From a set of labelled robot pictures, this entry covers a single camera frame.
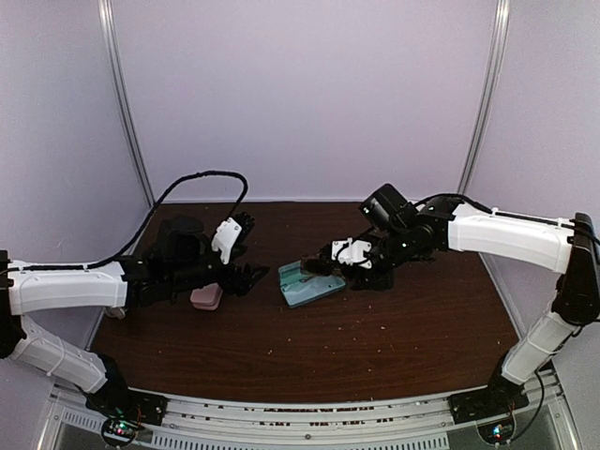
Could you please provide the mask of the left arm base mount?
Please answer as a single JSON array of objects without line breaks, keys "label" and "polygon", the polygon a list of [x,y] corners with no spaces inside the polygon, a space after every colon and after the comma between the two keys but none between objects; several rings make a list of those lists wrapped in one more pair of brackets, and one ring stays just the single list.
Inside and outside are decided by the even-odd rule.
[{"label": "left arm base mount", "polygon": [[132,444],[150,432],[149,427],[162,424],[168,399],[161,395],[131,391],[117,406],[85,394],[85,407],[101,413],[105,419],[100,426],[100,437],[110,447],[121,448]]}]

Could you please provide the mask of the grey-blue glasses case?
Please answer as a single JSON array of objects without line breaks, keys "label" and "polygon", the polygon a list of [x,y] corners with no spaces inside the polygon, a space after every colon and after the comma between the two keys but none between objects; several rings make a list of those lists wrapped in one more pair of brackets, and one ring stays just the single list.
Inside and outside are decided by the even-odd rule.
[{"label": "grey-blue glasses case", "polygon": [[342,277],[305,273],[300,261],[282,265],[277,272],[279,289],[289,308],[300,308],[346,288]]}]

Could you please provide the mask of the light blue cloth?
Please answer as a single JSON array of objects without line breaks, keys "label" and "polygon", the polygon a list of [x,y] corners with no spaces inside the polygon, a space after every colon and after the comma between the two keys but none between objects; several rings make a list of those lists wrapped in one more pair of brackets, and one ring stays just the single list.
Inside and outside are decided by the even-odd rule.
[{"label": "light blue cloth", "polygon": [[299,308],[346,288],[341,277],[307,277],[280,286],[289,308]]}]

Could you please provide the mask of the pink glasses case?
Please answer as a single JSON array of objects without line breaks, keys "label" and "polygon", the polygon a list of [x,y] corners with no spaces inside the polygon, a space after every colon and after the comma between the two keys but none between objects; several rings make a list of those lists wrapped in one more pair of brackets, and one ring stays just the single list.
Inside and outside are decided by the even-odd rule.
[{"label": "pink glasses case", "polygon": [[214,311],[220,304],[221,296],[222,290],[217,284],[212,284],[192,291],[189,300],[196,309]]}]

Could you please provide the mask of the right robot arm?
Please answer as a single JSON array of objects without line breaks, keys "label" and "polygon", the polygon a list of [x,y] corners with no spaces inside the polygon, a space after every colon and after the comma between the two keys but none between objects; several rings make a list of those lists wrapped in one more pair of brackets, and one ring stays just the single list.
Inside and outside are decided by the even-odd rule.
[{"label": "right robot arm", "polygon": [[456,193],[410,202],[390,184],[379,187],[359,209],[371,232],[334,242],[329,259],[367,290],[375,277],[389,276],[435,251],[495,255],[558,274],[554,299],[500,360],[482,391],[480,403],[487,413],[501,413],[569,338],[599,319],[599,240],[586,214],[533,217]]}]

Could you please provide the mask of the dark sunglasses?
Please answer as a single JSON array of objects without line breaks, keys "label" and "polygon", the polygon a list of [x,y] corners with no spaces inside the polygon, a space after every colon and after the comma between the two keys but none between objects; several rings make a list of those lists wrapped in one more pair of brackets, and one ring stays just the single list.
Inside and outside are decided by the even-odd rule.
[{"label": "dark sunglasses", "polygon": [[318,253],[303,256],[300,260],[301,272],[311,278],[340,277],[338,266],[331,259],[330,253]]}]

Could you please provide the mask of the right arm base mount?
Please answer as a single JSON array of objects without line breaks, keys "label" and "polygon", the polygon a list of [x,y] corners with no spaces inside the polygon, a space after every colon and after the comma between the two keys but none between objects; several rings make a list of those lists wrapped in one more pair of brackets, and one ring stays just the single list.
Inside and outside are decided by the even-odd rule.
[{"label": "right arm base mount", "polygon": [[479,437],[487,444],[508,444],[516,435],[516,410],[527,407],[526,395],[494,397],[487,388],[451,395],[450,412],[456,425],[475,424]]}]

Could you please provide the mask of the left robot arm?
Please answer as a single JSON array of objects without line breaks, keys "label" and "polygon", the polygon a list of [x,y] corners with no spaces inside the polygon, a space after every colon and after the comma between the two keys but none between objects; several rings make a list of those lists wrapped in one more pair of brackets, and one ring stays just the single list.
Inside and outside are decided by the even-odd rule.
[{"label": "left robot arm", "polygon": [[212,235],[193,217],[163,220],[140,257],[107,262],[27,264],[1,253],[1,356],[20,360],[79,387],[115,416],[129,414],[135,397],[111,357],[78,348],[29,318],[39,310],[78,307],[141,308],[210,286],[247,294],[268,269],[237,265],[254,227],[251,216],[227,217]]}]

